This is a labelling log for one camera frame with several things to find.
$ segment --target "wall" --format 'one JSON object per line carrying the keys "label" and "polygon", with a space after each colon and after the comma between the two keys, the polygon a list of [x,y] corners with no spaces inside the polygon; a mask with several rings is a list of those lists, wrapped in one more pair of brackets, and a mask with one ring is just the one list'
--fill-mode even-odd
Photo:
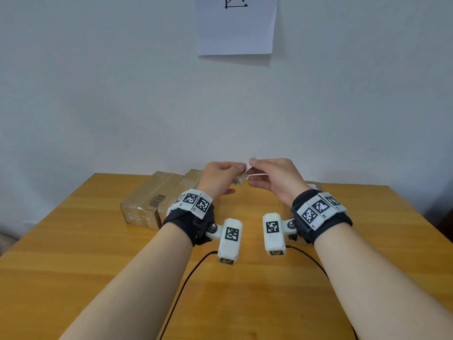
{"label": "wall", "polygon": [[453,204],[453,0],[280,0],[271,56],[197,57],[193,0],[0,0],[0,231],[93,172],[290,157]]}

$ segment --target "cardboard box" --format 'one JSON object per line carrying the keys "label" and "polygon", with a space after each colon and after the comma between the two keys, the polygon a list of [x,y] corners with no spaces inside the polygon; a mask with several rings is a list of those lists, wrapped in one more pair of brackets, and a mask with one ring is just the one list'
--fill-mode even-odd
{"label": "cardboard box", "polygon": [[183,178],[180,174],[155,172],[121,202],[125,221],[158,230],[161,223],[157,210]]}
{"label": "cardboard box", "polygon": [[[324,187],[323,187],[323,185],[321,183],[318,183],[318,182],[315,182],[315,181],[307,181],[307,183],[309,185],[314,185],[314,186],[311,186],[312,188],[316,187],[316,189],[325,192]],[[291,208],[289,206],[287,206],[285,203],[280,202],[280,207],[281,207],[280,215],[281,215],[283,220],[294,218],[293,213],[291,212]],[[294,244],[294,243],[307,244],[305,242],[305,240],[303,238],[301,238],[300,236],[297,236],[297,241],[290,240],[290,239],[287,238],[286,242],[288,244]]]}
{"label": "cardboard box", "polygon": [[160,204],[158,209],[161,222],[163,222],[165,217],[167,217],[168,208],[175,202],[176,199],[178,199],[181,193],[187,191],[190,188],[197,188],[202,174],[202,170],[188,171],[184,178],[182,178],[178,185],[176,185],[173,191],[168,194],[167,198]]}

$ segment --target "person's left hand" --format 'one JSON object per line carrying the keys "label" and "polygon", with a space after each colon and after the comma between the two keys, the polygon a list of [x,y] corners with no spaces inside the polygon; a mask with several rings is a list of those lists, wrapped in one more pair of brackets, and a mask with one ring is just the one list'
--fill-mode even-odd
{"label": "person's left hand", "polygon": [[205,167],[197,189],[203,191],[213,200],[224,194],[233,194],[230,188],[234,178],[246,170],[242,162],[209,162]]}

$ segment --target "wire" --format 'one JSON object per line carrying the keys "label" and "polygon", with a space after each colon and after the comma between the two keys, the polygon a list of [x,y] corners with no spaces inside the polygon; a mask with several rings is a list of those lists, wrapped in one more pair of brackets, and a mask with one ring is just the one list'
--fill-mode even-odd
{"label": "wire", "polygon": [[[290,245],[286,245],[286,248],[292,248],[292,249],[295,249],[296,251],[299,251],[301,252],[302,254],[306,255],[307,257],[309,257],[320,269],[321,271],[324,272],[324,274],[326,275],[327,279],[330,281],[329,279],[329,276],[327,275],[327,272],[326,270],[321,266],[320,263],[318,263],[310,254],[304,252],[302,249],[300,248],[297,248],[297,247],[294,247],[294,246],[290,246]],[[352,327],[352,331],[354,332],[354,337],[356,338],[356,340],[359,340],[359,338],[357,337],[357,333],[356,333],[356,330],[354,329],[354,327],[352,326],[351,324],[351,327]]]}
{"label": "wire", "polygon": [[211,254],[217,254],[218,251],[210,251],[209,253],[207,253],[196,265],[195,267],[193,268],[193,270],[191,270],[191,272],[189,273],[189,275],[187,276],[186,280],[184,281],[184,284],[183,286],[181,287],[181,290],[179,290],[179,293],[178,293],[178,297],[176,298],[176,301],[174,302],[173,304],[173,308],[170,312],[170,315],[168,316],[168,319],[167,319],[167,323],[165,324],[165,327],[164,327],[164,330],[162,331],[162,333],[160,334],[160,337],[159,337],[159,340],[162,340],[162,337],[164,336],[164,333],[165,333],[165,330],[167,329],[167,326],[168,326],[168,323],[170,322],[170,319],[171,319],[171,316],[173,315],[173,312],[174,312],[174,309],[176,308],[176,304],[178,303],[179,301],[179,297],[181,297],[181,294],[183,293],[183,290],[184,290],[184,287],[186,286],[187,284],[187,281],[189,280],[190,276],[195,272],[195,270],[198,268],[198,266],[201,265],[201,263],[204,261],[204,259],[206,259],[207,257],[209,257]]}

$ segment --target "wood grain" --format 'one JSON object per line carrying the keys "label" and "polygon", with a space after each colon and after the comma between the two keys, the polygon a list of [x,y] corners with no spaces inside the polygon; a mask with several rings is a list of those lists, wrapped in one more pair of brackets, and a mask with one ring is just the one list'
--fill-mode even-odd
{"label": "wood grain", "polygon": [[[155,231],[125,224],[119,203],[144,175],[95,174],[0,258],[0,338],[58,339]],[[453,311],[453,245],[387,186],[324,184],[355,229]],[[280,212],[245,184],[221,198],[219,224],[244,224],[230,267],[210,257],[192,276],[165,339],[353,339],[329,281],[300,253],[269,257],[262,216]],[[195,247],[186,274],[218,242]],[[299,245],[315,258],[314,248]]]}

